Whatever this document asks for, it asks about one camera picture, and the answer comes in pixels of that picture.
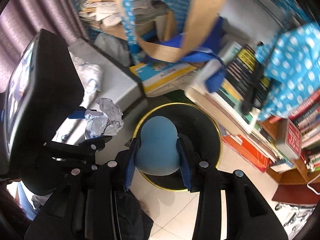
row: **white cable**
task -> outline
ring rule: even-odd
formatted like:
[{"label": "white cable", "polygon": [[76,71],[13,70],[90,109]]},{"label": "white cable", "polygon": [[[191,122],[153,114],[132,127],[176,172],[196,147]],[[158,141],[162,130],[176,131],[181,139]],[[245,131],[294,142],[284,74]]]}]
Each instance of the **white cable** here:
[{"label": "white cable", "polygon": [[314,179],[312,179],[311,181],[309,181],[308,183],[307,183],[307,187],[308,187],[308,189],[311,189],[314,193],[316,193],[317,195],[320,195],[320,193],[319,192],[317,192],[313,187],[311,187],[309,184],[310,183],[312,183],[312,182],[314,182],[316,179],[318,179],[320,177],[320,173],[318,174],[318,176],[316,176]]}]

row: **black fabric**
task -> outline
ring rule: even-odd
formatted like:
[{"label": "black fabric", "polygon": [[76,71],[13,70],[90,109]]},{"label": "black fabric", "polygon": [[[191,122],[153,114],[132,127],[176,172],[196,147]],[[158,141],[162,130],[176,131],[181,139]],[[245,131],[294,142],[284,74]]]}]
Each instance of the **black fabric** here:
[{"label": "black fabric", "polygon": [[132,192],[117,192],[116,201],[122,240],[148,240],[153,220],[142,211]]}]

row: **tile floor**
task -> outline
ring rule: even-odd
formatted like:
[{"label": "tile floor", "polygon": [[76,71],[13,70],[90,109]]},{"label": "tile floor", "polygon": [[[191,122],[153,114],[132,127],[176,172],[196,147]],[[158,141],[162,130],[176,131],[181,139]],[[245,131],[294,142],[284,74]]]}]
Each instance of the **tile floor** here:
[{"label": "tile floor", "polygon": [[[221,171],[233,172],[241,169],[251,179],[272,208],[271,201],[277,189],[277,183],[267,174],[263,174],[244,160],[228,146],[223,146],[223,157],[218,167]],[[142,209],[154,220],[150,240],[191,240],[196,221],[199,194],[172,192],[159,189],[147,182],[136,170],[131,191],[142,205]],[[226,239],[225,195],[222,195],[222,230],[221,239]],[[284,220],[287,214],[281,214]]]}]

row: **bag strap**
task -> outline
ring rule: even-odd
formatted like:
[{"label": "bag strap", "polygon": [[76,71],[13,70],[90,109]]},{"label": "bag strap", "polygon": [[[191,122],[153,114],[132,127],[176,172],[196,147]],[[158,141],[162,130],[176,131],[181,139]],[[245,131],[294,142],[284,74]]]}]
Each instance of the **bag strap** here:
[{"label": "bag strap", "polygon": [[[131,25],[123,8],[123,1],[115,0],[115,2],[118,4],[119,11],[126,23]],[[185,35],[183,35],[181,48],[146,42],[138,36],[137,33],[134,32],[134,35],[137,38],[138,44],[150,57],[174,63],[204,42],[211,32],[218,12],[224,2],[225,0],[190,1],[188,16],[184,26]]]}]

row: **purple curtain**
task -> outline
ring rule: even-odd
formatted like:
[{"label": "purple curtain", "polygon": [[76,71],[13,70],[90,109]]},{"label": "purple curtain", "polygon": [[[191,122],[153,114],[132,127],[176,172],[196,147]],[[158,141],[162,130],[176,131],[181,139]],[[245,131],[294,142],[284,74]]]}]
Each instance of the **purple curtain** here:
[{"label": "purple curtain", "polygon": [[10,0],[0,15],[0,93],[33,36],[46,29],[71,44],[89,38],[71,0]]}]

